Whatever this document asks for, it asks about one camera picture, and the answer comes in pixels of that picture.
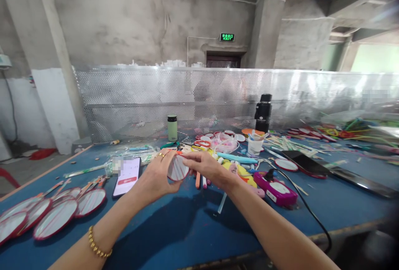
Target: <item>gold bracelet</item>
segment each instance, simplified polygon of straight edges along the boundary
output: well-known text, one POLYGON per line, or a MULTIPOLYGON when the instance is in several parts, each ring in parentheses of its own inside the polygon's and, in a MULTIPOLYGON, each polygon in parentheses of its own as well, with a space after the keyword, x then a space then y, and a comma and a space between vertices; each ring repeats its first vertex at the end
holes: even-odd
POLYGON ((91 249, 93 249, 94 253, 97 254, 99 257, 107 258, 107 257, 109 257, 111 255, 112 249, 111 249, 111 251, 109 253, 104 253, 101 250, 99 250, 97 245, 94 243, 94 240, 93 240, 93 226, 90 226, 90 228, 89 228, 89 242, 90 242, 91 249))

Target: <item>phone screen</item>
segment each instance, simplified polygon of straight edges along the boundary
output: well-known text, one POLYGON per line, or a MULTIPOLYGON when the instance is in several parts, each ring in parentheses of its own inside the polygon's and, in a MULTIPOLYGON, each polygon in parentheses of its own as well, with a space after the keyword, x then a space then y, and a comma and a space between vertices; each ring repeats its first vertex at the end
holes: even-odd
POLYGON ((112 163, 113 171, 118 172, 118 180, 112 195, 116 197, 127 193, 137 182, 141 159, 140 157, 115 157, 112 163))
POLYGON ((320 165, 316 161, 313 161, 311 158, 305 156, 300 151, 282 151, 282 153, 306 172, 317 175, 330 174, 330 170, 320 165))

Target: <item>smartphone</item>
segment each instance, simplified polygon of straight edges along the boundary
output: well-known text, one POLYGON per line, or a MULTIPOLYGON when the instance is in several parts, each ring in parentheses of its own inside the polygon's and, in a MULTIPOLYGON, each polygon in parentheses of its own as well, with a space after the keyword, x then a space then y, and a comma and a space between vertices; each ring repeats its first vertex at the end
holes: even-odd
POLYGON ((300 151, 282 151, 282 153, 308 175, 327 176, 330 174, 328 168, 305 156, 300 151))
POLYGON ((114 157, 112 160, 113 173, 118 174, 118 179, 113 190, 113 197, 127 193, 141 176, 141 158, 114 157))
POLYGON ((356 173, 348 171, 344 168, 336 166, 336 167, 331 168, 330 171, 332 174, 334 174, 338 178, 341 178, 349 183, 352 183, 358 187, 361 187, 362 189, 365 189, 366 191, 383 196, 385 198, 398 198, 399 197, 398 191, 388 188, 388 187, 381 185, 379 183, 376 183, 374 181, 370 181, 370 180, 368 180, 360 175, 357 175, 356 173))

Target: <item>metal panel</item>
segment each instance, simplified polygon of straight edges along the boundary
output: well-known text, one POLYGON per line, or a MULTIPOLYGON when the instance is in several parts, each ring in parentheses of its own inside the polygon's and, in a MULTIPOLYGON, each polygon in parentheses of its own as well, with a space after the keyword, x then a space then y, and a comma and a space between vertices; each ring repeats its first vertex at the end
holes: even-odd
POLYGON ((75 75, 94 143, 166 136, 168 114, 187 134, 254 127, 263 93, 273 95, 272 129, 320 112, 367 109, 399 93, 397 74, 98 66, 75 75))

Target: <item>green exit sign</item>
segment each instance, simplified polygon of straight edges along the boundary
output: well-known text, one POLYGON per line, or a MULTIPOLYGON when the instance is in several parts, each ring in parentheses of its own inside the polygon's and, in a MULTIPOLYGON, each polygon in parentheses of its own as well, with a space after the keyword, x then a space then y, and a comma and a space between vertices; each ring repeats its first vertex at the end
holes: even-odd
POLYGON ((235 34, 221 33, 220 34, 220 41, 234 42, 234 37, 235 37, 235 34))

